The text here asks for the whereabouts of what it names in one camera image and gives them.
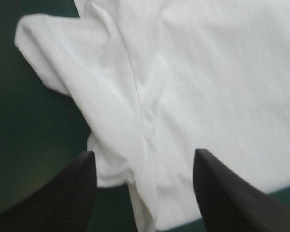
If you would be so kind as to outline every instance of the white fabric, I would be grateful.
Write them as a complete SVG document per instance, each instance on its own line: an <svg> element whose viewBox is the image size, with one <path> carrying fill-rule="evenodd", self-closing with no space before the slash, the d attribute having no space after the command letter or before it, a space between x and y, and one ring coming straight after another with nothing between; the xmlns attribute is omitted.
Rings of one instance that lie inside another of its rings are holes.
<svg viewBox="0 0 290 232"><path fill-rule="evenodd" d="M138 230L200 217L194 150L266 192L290 185L290 0L76 0L15 43L93 133L98 185L128 183Z"/></svg>

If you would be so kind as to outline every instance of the shirt sleeve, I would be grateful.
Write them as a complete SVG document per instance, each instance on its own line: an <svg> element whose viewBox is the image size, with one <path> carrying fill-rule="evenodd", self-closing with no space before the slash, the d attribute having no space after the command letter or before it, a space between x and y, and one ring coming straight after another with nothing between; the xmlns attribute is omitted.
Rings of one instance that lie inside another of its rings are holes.
<svg viewBox="0 0 290 232"><path fill-rule="evenodd" d="M25 16L15 44L47 87L73 98L95 137L98 184L113 186L142 165L141 120L127 50L103 17Z"/></svg>

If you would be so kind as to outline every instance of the dark green floor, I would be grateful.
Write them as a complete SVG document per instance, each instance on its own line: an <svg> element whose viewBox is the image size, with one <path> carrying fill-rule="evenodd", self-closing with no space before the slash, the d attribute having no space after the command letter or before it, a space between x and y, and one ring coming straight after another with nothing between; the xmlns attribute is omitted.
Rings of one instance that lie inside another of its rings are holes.
<svg viewBox="0 0 290 232"><path fill-rule="evenodd" d="M78 17L72 0L0 0L0 211L49 181L81 151L89 128L73 101L41 83L14 46L22 15ZM290 189L275 194L290 204ZM127 186L99 189L88 232L135 232ZM170 232L204 232L201 221Z"/></svg>

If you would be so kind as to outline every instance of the white cloth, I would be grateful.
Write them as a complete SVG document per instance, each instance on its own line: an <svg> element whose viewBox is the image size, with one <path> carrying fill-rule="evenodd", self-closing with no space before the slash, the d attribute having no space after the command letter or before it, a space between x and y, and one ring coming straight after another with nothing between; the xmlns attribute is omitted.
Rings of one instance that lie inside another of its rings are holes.
<svg viewBox="0 0 290 232"><path fill-rule="evenodd" d="M98 185L128 183L138 230L200 217L194 150L266 192L290 185L290 0L75 0L15 43L93 133Z"/></svg>

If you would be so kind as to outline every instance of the green surface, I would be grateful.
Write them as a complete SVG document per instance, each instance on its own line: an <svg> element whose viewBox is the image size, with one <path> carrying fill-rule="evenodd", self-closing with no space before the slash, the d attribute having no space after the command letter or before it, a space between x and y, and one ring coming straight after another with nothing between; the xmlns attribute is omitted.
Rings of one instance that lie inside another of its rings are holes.
<svg viewBox="0 0 290 232"><path fill-rule="evenodd" d="M14 46L19 18L78 17L72 0L0 1L0 211L30 195L81 151L90 129L73 101L47 89ZM274 194L290 204L290 188ZM135 232L127 186L99 189L88 232ZM170 232L204 232L201 221Z"/></svg>

